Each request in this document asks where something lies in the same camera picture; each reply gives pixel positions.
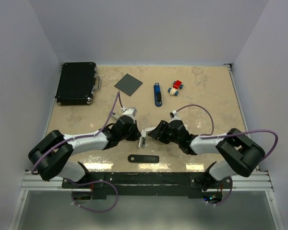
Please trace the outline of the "small white stapler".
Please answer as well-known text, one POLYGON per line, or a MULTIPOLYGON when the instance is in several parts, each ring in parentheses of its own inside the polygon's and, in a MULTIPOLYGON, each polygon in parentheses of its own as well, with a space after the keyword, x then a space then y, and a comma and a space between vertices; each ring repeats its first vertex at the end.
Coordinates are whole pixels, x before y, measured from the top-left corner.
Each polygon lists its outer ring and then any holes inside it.
POLYGON ((147 134, 152 132, 155 128, 156 127, 149 127, 149 128, 142 129, 141 136, 139 138, 138 149, 145 147, 147 134))

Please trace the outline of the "black stapler top cover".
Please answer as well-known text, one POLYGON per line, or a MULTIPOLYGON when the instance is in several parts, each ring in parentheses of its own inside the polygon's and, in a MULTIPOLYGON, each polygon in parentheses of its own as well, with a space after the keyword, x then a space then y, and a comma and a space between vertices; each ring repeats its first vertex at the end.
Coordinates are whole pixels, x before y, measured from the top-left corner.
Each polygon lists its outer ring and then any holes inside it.
POLYGON ((131 163, 159 163, 159 156, 156 155, 131 154, 127 159, 131 163))

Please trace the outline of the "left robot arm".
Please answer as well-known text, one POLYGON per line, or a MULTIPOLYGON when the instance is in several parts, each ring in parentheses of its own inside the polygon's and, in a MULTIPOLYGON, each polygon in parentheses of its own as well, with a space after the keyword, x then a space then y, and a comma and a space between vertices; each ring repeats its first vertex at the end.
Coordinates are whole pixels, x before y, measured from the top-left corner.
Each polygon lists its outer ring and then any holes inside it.
POLYGON ((119 142, 137 141, 141 133, 132 114, 123 114, 111 126, 93 133, 64 135, 59 130, 48 133, 28 154, 33 164, 32 175, 40 175, 44 181, 59 176, 73 181, 79 188, 89 185, 89 171, 81 162, 71 162, 73 154, 91 150, 108 150, 119 142))

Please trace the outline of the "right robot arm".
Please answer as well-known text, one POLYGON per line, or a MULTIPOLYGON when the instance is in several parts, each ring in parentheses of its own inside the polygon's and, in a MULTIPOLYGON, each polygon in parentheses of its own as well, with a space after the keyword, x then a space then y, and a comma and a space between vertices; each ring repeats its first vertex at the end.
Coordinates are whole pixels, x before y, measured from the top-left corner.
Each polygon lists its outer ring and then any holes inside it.
POLYGON ((258 144, 236 128, 213 138, 189 133, 181 120, 162 120, 148 135, 164 144, 177 144, 187 155, 220 154, 223 160, 212 163, 195 179, 206 188, 216 188, 221 180, 236 174, 249 177, 265 156, 258 144))

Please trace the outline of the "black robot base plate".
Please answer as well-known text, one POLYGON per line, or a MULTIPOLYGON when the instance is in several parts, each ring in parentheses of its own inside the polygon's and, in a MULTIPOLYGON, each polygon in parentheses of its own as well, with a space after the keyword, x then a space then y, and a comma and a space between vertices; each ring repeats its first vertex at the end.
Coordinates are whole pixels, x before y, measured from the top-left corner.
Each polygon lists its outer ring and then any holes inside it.
POLYGON ((106 199, 114 196, 115 189, 120 196, 186 196, 202 198, 213 196, 221 190, 232 188, 232 182, 225 178, 220 182, 204 182, 203 172, 91 172, 90 177, 80 184, 97 181, 92 185, 74 185, 67 179, 62 188, 72 189, 75 198, 84 195, 93 199, 106 199))

